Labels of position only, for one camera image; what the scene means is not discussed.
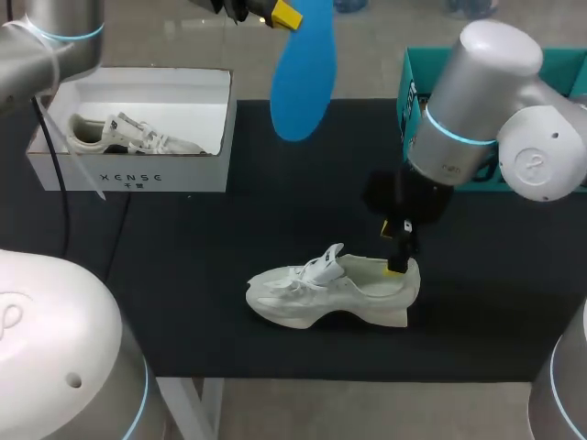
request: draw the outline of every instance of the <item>black mat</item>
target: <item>black mat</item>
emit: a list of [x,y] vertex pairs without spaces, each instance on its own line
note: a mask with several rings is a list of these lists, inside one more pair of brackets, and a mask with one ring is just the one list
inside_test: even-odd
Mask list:
[[[0,118],[0,248],[58,257],[61,196],[45,192],[25,156],[37,125],[32,106]],[[72,235],[67,259],[105,279],[128,195],[70,192]]]
[[422,289],[407,329],[333,313],[309,330],[249,310],[247,280],[329,245],[385,256],[360,193],[399,163],[392,100],[334,102],[299,145],[269,104],[238,106],[229,194],[133,195],[109,286],[160,376],[532,380],[587,285],[587,196],[536,204],[459,194],[423,231]]

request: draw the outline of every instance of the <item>blue insole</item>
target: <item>blue insole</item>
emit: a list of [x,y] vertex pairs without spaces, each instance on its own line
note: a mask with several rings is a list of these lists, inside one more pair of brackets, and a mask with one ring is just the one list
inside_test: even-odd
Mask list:
[[304,16],[290,32],[271,86],[271,119],[285,140],[307,138],[330,103],[337,77],[332,0],[293,0]]

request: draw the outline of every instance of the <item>table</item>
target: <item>table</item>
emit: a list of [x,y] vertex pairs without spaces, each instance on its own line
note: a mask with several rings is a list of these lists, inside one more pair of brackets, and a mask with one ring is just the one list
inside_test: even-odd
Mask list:
[[407,329],[344,313],[309,330],[270,324],[247,280],[332,243],[384,257],[360,194],[401,160],[394,100],[334,101],[288,145],[269,103],[240,102],[227,194],[133,194],[108,286],[160,377],[530,381],[584,298],[587,200],[459,193],[421,234]]

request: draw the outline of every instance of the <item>cardboard box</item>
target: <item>cardboard box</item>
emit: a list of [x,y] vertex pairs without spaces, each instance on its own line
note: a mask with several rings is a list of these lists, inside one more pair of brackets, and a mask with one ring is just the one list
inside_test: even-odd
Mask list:
[[[48,109],[61,132],[73,113],[95,120],[120,112],[162,134],[192,141],[207,155],[80,154],[103,191],[224,192],[237,112],[232,72],[212,69],[101,68],[59,88]],[[68,191],[93,188],[50,130]],[[59,190],[42,131],[27,156],[45,190]]]
[[[449,60],[450,48],[408,48],[397,95],[397,118],[404,143],[404,157],[417,130],[427,99]],[[540,77],[560,94],[587,94],[587,50],[544,49]],[[476,177],[457,191],[512,191],[502,178],[497,148],[481,165]],[[587,192],[587,184],[576,190]]]

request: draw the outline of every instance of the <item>white sneaker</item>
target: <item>white sneaker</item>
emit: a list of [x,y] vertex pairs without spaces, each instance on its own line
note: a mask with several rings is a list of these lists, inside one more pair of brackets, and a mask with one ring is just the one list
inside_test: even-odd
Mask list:
[[81,153],[104,153],[118,145],[128,153],[206,154],[197,144],[158,133],[149,124],[133,121],[124,113],[110,115],[106,121],[72,115],[67,141]]
[[344,255],[331,246],[305,266],[268,270],[249,281],[247,303],[276,324],[308,328],[325,314],[344,310],[363,321],[407,326],[407,308],[420,290],[420,272],[410,258],[405,274],[387,270],[385,259]]

